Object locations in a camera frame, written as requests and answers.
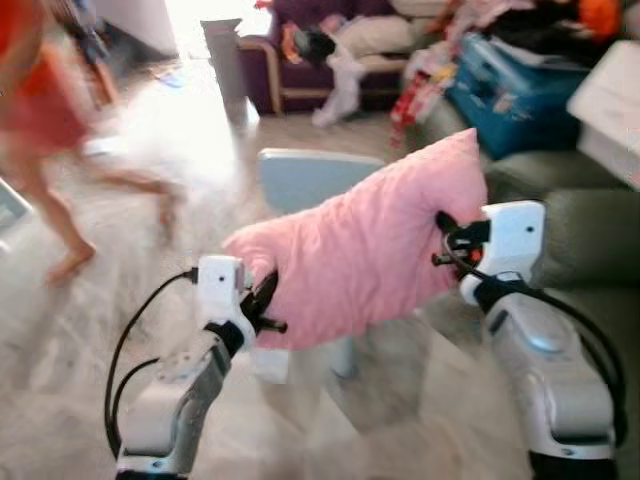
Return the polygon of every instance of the chair backrest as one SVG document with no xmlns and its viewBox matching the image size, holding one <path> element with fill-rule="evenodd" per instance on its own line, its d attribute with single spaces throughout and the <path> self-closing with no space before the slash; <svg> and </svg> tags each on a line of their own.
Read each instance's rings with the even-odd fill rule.
<svg viewBox="0 0 640 480">
<path fill-rule="evenodd" d="M 259 155 L 267 202 L 282 214 L 315 207 L 382 167 L 381 160 L 333 152 L 266 149 Z"/>
</svg>

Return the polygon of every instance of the floor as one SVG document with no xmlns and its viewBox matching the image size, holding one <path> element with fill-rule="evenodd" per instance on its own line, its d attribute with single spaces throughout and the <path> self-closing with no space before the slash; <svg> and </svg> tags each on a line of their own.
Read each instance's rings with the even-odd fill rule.
<svg viewBox="0 0 640 480">
<path fill-rule="evenodd" d="M 102 158 L 180 183 L 186 201 L 175 244 L 157 241 L 150 198 L 89 185 L 52 166 L 99 255 L 69 288 L 48 291 L 46 268 L 62 247 L 37 217 L 0 257 L 0 479 L 114 477 L 101 425 L 106 365 L 119 331 L 170 274 L 192 265 L 240 226 L 268 218 L 255 154 L 314 148 L 392 161 L 384 114 L 319 131 L 308 115 L 258 119 L 224 114 L 211 72 L 194 63 L 172 88 L 153 81 L 131 93 L 118 155 Z M 193 332 L 193 290 L 176 284 L 145 314 L 123 366 L 166 352 Z M 357 339 L 358 375 L 339 380 L 328 346 L 296 353 L 286 385 L 264 384 L 241 355 L 205 425 L 191 478 L 529 478 L 513 405 L 481 346 L 478 313 L 455 292 L 410 318 Z M 134 381 L 131 396 L 143 388 Z"/>
</svg>

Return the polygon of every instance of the chair leg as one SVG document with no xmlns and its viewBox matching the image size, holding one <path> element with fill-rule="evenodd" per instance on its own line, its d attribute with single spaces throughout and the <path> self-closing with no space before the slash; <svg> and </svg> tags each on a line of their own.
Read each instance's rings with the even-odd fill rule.
<svg viewBox="0 0 640 480">
<path fill-rule="evenodd" d="M 356 373 L 356 354 L 353 337 L 343 337 L 332 347 L 331 370 L 342 378 L 351 378 Z"/>
</svg>

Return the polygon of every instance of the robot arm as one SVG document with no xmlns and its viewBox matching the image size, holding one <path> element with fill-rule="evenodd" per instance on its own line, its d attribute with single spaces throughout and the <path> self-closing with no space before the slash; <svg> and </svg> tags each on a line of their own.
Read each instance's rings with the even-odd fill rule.
<svg viewBox="0 0 640 480">
<path fill-rule="evenodd" d="M 204 257 L 199 264 L 201 330 L 160 361 L 153 381 L 126 417 L 117 479 L 186 479 L 195 461 L 209 407 L 222 390 L 231 359 L 263 329 L 286 325 L 262 318 L 277 272 L 254 290 L 240 260 Z"/>
<path fill-rule="evenodd" d="M 575 319 L 544 294 L 524 294 L 542 252 L 544 206 L 523 201 L 482 210 L 487 220 L 464 228 L 440 213 L 447 253 L 433 261 L 475 262 L 463 269 L 461 294 L 487 314 L 484 336 L 520 412 L 535 478 L 616 478 L 608 385 L 585 359 Z"/>
</svg>

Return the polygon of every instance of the black cable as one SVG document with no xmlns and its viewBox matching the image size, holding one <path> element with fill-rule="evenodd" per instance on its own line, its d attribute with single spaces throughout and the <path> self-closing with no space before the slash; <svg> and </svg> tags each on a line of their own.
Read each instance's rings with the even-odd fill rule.
<svg viewBox="0 0 640 480">
<path fill-rule="evenodd" d="M 129 370 L 129 372 L 120 381 L 120 384 L 116 389 L 116 394 L 113 397 L 113 409 L 111 411 L 111 427 L 113 428 L 113 431 L 117 437 L 120 437 L 120 429 L 118 428 L 118 411 L 120 410 L 120 400 L 122 398 L 122 394 L 124 393 L 124 389 L 127 387 L 127 383 L 129 383 L 133 376 L 140 370 L 158 363 L 159 361 L 160 357 L 156 357 L 136 365 L 131 370 Z"/>
<path fill-rule="evenodd" d="M 117 432 L 113 428 L 113 425 L 111 423 L 111 413 L 112 413 L 111 396 L 113 393 L 113 381 L 116 374 L 116 368 L 118 366 L 118 359 L 120 358 L 120 352 L 122 351 L 124 342 L 129 336 L 131 329 L 134 327 L 134 325 L 136 324 L 136 322 L 138 321 L 142 313 L 146 310 L 146 308 L 153 301 L 153 299 L 156 298 L 158 294 L 162 290 L 164 290 L 165 287 L 167 287 L 167 285 L 181 278 L 188 278 L 189 280 L 191 280 L 192 283 L 196 283 L 198 280 L 198 269 L 192 268 L 189 271 L 174 275 L 173 277 L 165 281 L 162 285 L 160 285 L 158 288 L 156 288 L 156 290 L 149 296 L 149 298 L 147 298 L 144 304 L 138 309 L 135 315 L 131 318 L 129 323 L 127 323 L 127 326 L 122 331 L 122 334 L 120 335 L 120 339 L 118 340 L 116 348 L 113 351 L 113 356 L 111 357 L 111 364 L 109 365 L 109 373 L 107 375 L 107 385 L 105 388 L 103 420 L 104 420 L 105 432 L 107 434 L 107 441 L 109 442 L 109 448 L 111 449 L 111 453 L 113 454 L 114 458 L 118 458 L 120 445 L 122 443 L 119 432 Z"/>
<path fill-rule="evenodd" d="M 458 268 L 460 268 L 464 273 L 471 274 L 474 277 L 486 282 L 489 285 L 503 288 L 509 290 L 513 293 L 520 293 L 522 295 L 526 295 L 531 298 L 535 298 L 536 300 L 540 300 L 545 302 L 558 310 L 561 310 L 571 317 L 573 317 L 578 323 L 580 323 L 585 329 L 587 329 L 600 343 L 602 348 L 604 349 L 607 357 L 611 362 L 611 366 L 614 371 L 614 375 L 616 377 L 616 381 L 613 381 L 607 369 L 604 367 L 604 361 L 599 357 L 596 349 L 593 347 L 593 344 L 586 340 L 583 335 L 581 338 L 584 342 L 585 348 L 588 349 L 589 355 L 594 360 L 597 366 L 602 367 L 603 370 L 600 371 L 600 375 L 603 377 L 603 381 L 609 387 L 609 391 L 611 393 L 611 398 L 614 404 L 614 414 L 615 419 L 614 423 L 616 425 L 616 446 L 622 445 L 624 440 L 626 439 L 628 432 L 627 419 L 625 414 L 624 402 L 626 398 L 626 379 L 624 374 L 624 367 L 622 366 L 622 361 L 615 350 L 615 347 L 611 343 L 611 340 L 604 334 L 604 332 L 598 327 L 592 320 L 590 320 L 586 315 L 584 315 L 579 310 L 573 308 L 571 305 L 564 303 L 563 301 L 543 292 L 540 290 L 533 289 L 531 287 L 520 286 L 516 284 L 508 284 L 503 282 L 493 276 L 487 275 L 484 272 L 481 272 L 474 268 L 473 266 L 466 263 L 462 260 L 451 248 L 449 240 L 451 239 L 451 233 L 447 233 L 444 236 L 443 246 L 445 249 L 445 253 L 451 258 L 453 263 L 456 264 Z"/>
</svg>

